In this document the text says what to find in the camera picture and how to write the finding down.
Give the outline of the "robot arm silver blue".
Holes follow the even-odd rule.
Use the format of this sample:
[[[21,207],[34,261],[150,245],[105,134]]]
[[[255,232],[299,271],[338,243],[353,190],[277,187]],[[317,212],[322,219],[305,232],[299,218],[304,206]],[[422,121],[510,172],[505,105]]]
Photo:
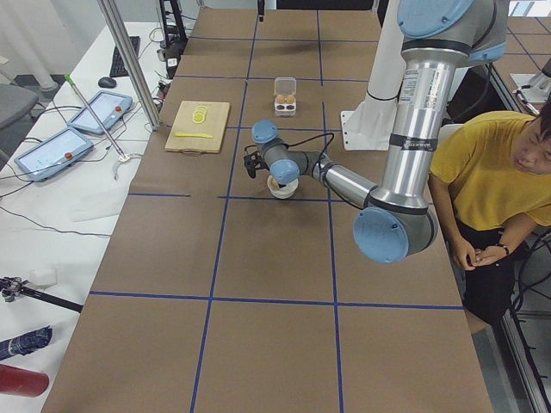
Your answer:
[[[505,51],[506,1],[392,1],[382,25],[364,100],[341,114],[349,150],[380,149],[386,165],[374,183],[333,162],[326,151],[294,151],[276,125],[251,129],[250,176],[270,173],[278,189],[310,176],[359,209],[353,227],[370,260],[399,262],[436,238],[436,216],[424,198],[455,72],[490,63]]]

